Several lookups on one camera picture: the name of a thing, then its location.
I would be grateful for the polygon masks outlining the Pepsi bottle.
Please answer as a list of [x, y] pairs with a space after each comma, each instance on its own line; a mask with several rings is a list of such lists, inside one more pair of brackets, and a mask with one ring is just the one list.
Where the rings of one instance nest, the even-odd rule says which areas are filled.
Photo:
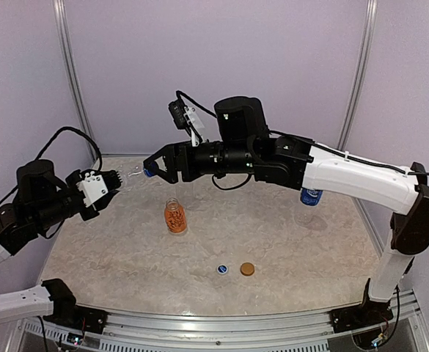
[[129, 168], [126, 168], [121, 165], [117, 169], [117, 173], [121, 181], [121, 191], [130, 191], [132, 188], [140, 186], [142, 183], [145, 182], [146, 179], [149, 178], [144, 175], [143, 166], [141, 164]]

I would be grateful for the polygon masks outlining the orange juice bottle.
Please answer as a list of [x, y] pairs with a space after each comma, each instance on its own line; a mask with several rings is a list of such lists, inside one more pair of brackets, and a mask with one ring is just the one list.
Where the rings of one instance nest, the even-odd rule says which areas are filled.
[[183, 235], [187, 230], [186, 214], [176, 198], [166, 201], [164, 218], [168, 231], [173, 235]]

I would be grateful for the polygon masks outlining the gold bottle cap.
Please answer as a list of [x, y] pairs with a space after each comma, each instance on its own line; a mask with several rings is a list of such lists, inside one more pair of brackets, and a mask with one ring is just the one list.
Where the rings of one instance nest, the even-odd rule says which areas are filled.
[[251, 276], [255, 273], [255, 267], [252, 263], [242, 263], [240, 266], [240, 273], [244, 276]]

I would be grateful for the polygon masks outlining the blue Pepsi bottle cap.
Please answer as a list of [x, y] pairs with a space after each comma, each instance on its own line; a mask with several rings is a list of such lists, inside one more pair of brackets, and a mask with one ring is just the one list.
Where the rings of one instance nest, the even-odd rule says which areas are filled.
[[154, 174], [150, 170], [145, 169], [145, 168], [143, 168], [143, 173], [146, 177], [153, 177], [154, 176]]

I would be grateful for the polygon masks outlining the clear plastic bottle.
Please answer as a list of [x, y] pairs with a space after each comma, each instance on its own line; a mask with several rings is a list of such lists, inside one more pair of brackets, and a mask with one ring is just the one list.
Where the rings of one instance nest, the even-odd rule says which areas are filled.
[[175, 185], [175, 196], [185, 209], [192, 209], [196, 200], [194, 196], [194, 184], [177, 183]]

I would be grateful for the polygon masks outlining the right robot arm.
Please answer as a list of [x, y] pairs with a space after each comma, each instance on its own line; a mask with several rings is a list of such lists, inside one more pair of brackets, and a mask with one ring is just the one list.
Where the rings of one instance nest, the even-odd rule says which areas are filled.
[[189, 142], [162, 147], [144, 161], [145, 169], [166, 182], [194, 181], [204, 175], [245, 174], [257, 182], [294, 190], [330, 191], [363, 199], [392, 212], [391, 235], [366, 300], [355, 320], [369, 326], [383, 313], [413, 258], [429, 247], [429, 185], [423, 165], [378, 163], [301, 136], [271, 131], [257, 98], [235, 96], [214, 106], [220, 140], [206, 142], [194, 125], [195, 102], [179, 96], [169, 104], [176, 127]]

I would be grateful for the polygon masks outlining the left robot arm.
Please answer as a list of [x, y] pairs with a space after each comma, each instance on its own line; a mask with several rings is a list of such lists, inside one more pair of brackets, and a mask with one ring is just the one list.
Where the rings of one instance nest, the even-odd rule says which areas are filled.
[[[76, 170], [60, 180], [50, 160], [31, 161], [16, 172], [17, 191], [0, 206], [0, 263], [29, 242], [76, 214], [97, 217], [118, 193], [122, 180], [115, 170]], [[82, 319], [76, 298], [61, 279], [0, 294], [0, 324], [40, 316], [74, 326]]]

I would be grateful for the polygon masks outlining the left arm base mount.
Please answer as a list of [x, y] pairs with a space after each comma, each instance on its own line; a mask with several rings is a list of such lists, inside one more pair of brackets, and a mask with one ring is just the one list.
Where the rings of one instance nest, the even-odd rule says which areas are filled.
[[84, 307], [76, 303], [76, 297], [61, 279], [42, 282], [52, 303], [52, 313], [44, 315], [45, 321], [81, 332], [102, 334], [108, 312], [102, 309]]

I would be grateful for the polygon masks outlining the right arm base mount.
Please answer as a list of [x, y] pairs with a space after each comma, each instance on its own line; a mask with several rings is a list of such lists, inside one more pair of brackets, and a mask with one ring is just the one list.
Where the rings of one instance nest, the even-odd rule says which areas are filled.
[[394, 315], [390, 301], [376, 302], [369, 297], [370, 279], [364, 287], [362, 302], [349, 307], [332, 309], [329, 312], [334, 333], [365, 328], [379, 323], [388, 323]]

